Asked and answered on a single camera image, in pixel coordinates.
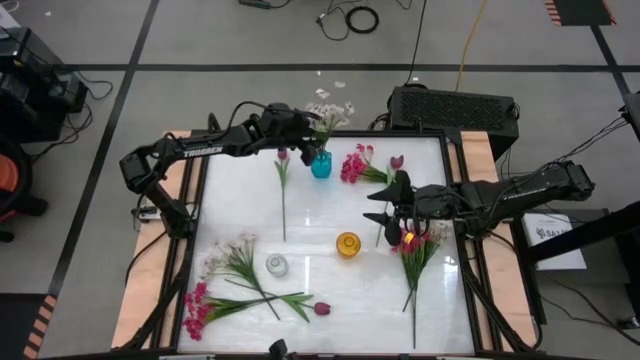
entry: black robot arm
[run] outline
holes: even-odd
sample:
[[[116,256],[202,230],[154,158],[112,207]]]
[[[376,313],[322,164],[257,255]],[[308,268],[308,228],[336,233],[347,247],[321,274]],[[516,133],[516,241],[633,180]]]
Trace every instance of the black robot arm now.
[[[158,208],[167,234],[184,238],[193,231],[191,216],[186,205],[172,199],[159,183],[171,164],[203,156],[243,157],[263,149],[297,148],[302,152],[302,161],[309,166],[320,145],[315,140],[310,119],[318,116],[292,110],[285,104],[270,104],[264,106],[261,116],[252,114],[242,124],[229,126],[221,133],[186,138],[168,133],[154,144],[141,146],[126,155],[120,160],[120,169],[127,188],[146,196]],[[153,166],[149,160],[155,160]]]
[[[552,200],[586,200],[594,184],[584,169],[571,161],[554,163],[536,173],[499,182],[469,181],[450,186],[411,186],[409,175],[398,171],[396,181],[385,190],[369,195],[371,200],[389,201],[392,216],[364,214],[385,226],[385,237],[391,245],[400,244],[401,223],[417,233],[430,219],[460,219],[473,236],[483,236],[500,221]]]

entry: yellow cable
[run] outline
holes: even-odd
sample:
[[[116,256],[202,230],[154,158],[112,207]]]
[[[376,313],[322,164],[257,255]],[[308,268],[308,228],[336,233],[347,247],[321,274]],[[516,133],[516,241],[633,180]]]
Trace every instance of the yellow cable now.
[[[482,1],[482,6],[480,6],[480,11],[478,12],[478,16],[476,16],[476,22],[473,23],[473,28],[471,28],[471,32],[469,33],[469,37],[467,38],[467,43],[464,44],[464,51],[462,52],[462,61],[460,61],[460,69],[458,70],[458,81],[456,81],[456,92],[460,87],[460,81],[462,80],[462,73],[464,72],[464,61],[467,58],[467,50],[469,50],[469,45],[471,44],[471,39],[473,39],[473,34],[476,32],[476,27],[478,27],[478,23],[482,18],[482,13],[484,13],[484,8],[487,6],[488,0]]]

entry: purple tulip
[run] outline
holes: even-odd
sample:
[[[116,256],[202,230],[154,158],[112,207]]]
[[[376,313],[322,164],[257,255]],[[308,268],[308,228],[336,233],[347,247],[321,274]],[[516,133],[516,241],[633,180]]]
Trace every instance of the purple tulip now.
[[[316,315],[329,315],[329,313],[331,312],[331,305],[325,304],[323,302],[317,302],[313,306],[313,311],[316,313]]]
[[[404,155],[400,155],[399,158],[391,157],[391,168],[393,170],[398,170],[404,165]]]
[[[287,160],[289,154],[287,153],[287,149],[278,151],[278,159],[284,161]]]

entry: floor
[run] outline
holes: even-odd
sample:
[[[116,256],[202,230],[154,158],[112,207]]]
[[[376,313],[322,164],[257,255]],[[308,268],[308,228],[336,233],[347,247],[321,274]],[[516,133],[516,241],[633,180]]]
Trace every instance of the floor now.
[[[589,138],[618,116],[621,91],[640,89],[640,48],[634,46],[640,5],[607,2],[618,25],[591,29],[553,25],[542,0],[489,1],[469,47],[460,90],[513,96],[520,104],[513,172],[532,170]],[[20,1],[11,15],[21,25],[86,77],[115,85],[108,98],[90,102],[95,120],[80,140],[36,164],[33,193],[49,201],[45,216],[1,225],[17,239],[0,249],[0,290],[58,296],[40,356],[109,349],[137,238],[128,215],[136,199],[117,164],[123,155],[156,140],[163,130],[203,128],[211,111],[226,119],[242,100],[303,107],[324,89],[334,103],[352,102],[356,112],[350,126],[359,129],[385,111],[392,88],[407,78],[422,2],[415,1],[409,11],[394,1],[363,3],[380,14],[378,29],[332,42],[315,24],[328,1],[294,0],[272,11],[235,0]],[[480,3],[428,2],[414,81],[454,89]],[[367,21],[364,15],[354,17],[356,25]],[[345,30],[338,17],[328,18],[325,29],[332,36]],[[594,35],[600,31],[604,43]],[[607,62],[607,48],[617,65]],[[97,94],[106,90],[92,87]],[[248,112],[239,115],[243,119]],[[640,198],[635,181],[640,152],[630,128],[574,161],[584,165],[596,191],[588,201],[556,207],[616,210]],[[615,249],[608,251],[612,257],[607,259],[613,260],[607,261],[616,262]],[[567,281],[612,318],[631,314],[621,277],[589,279],[578,274]],[[541,281],[541,291],[574,316],[593,317],[562,288]],[[640,355],[612,330],[545,309],[549,323],[543,327],[542,349],[551,354]]]

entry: blue vase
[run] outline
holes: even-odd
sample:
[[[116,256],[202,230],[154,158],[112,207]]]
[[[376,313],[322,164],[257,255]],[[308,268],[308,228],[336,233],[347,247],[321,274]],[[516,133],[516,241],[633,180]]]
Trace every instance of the blue vase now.
[[[331,153],[321,151],[311,162],[311,173],[316,179],[326,179],[331,174]]]

